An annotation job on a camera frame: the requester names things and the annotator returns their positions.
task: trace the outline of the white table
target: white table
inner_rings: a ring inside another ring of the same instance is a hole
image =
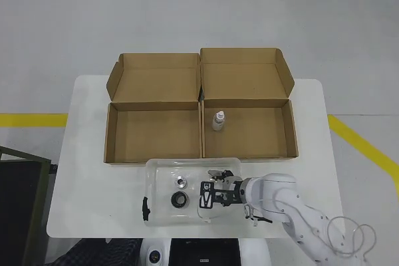
[[[103,162],[107,80],[80,76],[75,81],[47,224],[51,237],[287,237],[280,223],[147,227],[142,219],[144,165]],[[307,205],[329,217],[342,215],[322,85],[296,79],[290,99],[299,157],[243,162],[242,175],[291,174]],[[337,225],[344,231],[342,221]]]

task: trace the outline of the small white bottle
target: small white bottle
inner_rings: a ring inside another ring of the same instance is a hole
[[[223,128],[225,123],[225,113],[223,111],[217,112],[213,117],[213,130],[219,131]]]

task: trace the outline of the floor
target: floor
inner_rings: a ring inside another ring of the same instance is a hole
[[[201,47],[279,47],[295,78],[322,82],[328,114],[399,164],[399,0],[0,0],[0,113],[65,113],[75,78],[109,74],[120,53]],[[64,132],[0,128],[0,145],[58,163]],[[373,265],[398,265],[391,177],[331,136],[344,214],[376,229]],[[71,241],[51,239],[47,259]],[[269,250],[312,265],[288,239]]]

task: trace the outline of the cardboard box lid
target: cardboard box lid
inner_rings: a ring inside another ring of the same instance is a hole
[[[199,54],[121,54],[106,89],[113,102],[197,102]]]
[[[287,99],[294,79],[277,48],[202,48],[201,84],[209,99]]]

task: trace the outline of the yellow floor line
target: yellow floor line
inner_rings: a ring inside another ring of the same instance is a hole
[[[0,114],[0,127],[65,127],[68,114]]]
[[[67,118],[68,114],[0,114],[0,127],[65,127]],[[399,165],[335,116],[328,115],[328,121],[331,130],[392,176],[399,199]]]
[[[367,142],[363,137],[359,136],[359,134],[347,125],[343,124],[343,122],[335,116],[328,115],[328,122],[331,130],[392,176],[399,199],[399,165]]]

